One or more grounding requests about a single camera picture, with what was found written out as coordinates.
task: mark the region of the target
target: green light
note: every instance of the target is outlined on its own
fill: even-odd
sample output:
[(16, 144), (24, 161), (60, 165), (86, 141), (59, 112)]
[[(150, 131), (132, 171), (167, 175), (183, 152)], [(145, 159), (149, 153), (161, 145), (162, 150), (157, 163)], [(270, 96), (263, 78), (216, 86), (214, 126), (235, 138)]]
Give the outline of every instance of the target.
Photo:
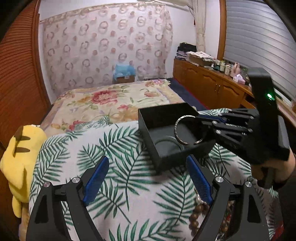
[(271, 94), (267, 94), (267, 97), (268, 97), (270, 100), (274, 100), (274, 97), (272, 97)]

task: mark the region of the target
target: window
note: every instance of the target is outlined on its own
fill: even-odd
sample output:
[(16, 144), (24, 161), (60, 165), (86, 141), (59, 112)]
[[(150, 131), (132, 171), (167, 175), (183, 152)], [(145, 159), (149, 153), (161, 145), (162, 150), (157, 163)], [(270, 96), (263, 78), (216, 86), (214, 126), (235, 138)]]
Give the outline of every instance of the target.
[(262, 0), (226, 0), (224, 59), (267, 70), (274, 85), (296, 99), (296, 43)]

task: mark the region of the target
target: black box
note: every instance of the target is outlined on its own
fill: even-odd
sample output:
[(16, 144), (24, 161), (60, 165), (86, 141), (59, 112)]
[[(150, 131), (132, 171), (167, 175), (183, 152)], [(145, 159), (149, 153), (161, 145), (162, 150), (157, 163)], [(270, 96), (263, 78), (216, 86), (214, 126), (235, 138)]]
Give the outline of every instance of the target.
[[(210, 152), (215, 140), (198, 145), (185, 145), (181, 150), (172, 142), (159, 142), (165, 136), (174, 137), (175, 122), (183, 115), (197, 116), (198, 113), (188, 103), (160, 105), (138, 110), (139, 130), (143, 136), (149, 155), (157, 172), (185, 164), (186, 157), (193, 154), (200, 158)], [(205, 133), (204, 127), (194, 118), (184, 118), (178, 124), (177, 133), (181, 140), (194, 143)]]

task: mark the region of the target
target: metal bolt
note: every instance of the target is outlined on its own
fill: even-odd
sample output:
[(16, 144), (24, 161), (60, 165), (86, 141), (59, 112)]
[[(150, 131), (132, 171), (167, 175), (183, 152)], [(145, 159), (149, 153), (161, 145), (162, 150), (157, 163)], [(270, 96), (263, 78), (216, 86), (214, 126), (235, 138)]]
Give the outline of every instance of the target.
[(224, 181), (223, 177), (219, 177), (219, 176), (217, 176), (217, 177), (215, 178), (215, 180), (216, 180), (217, 182), (219, 182), (219, 183), (221, 183), (221, 182)]
[(45, 188), (48, 188), (48, 187), (50, 186), (50, 182), (45, 182), (45, 183), (43, 184), (43, 186), (44, 186)]
[(248, 188), (250, 188), (250, 187), (252, 186), (252, 183), (250, 183), (250, 182), (246, 182), (245, 185), (246, 185)]
[(75, 177), (72, 179), (72, 183), (78, 183), (80, 181), (79, 177)]

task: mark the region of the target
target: black bag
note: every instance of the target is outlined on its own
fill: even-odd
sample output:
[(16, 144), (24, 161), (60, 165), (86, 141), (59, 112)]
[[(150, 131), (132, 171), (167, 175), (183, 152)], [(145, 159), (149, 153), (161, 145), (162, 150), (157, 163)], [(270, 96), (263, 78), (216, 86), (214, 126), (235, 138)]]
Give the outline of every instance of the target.
[(184, 52), (196, 52), (196, 46), (188, 43), (180, 43), (177, 51), (184, 51)]

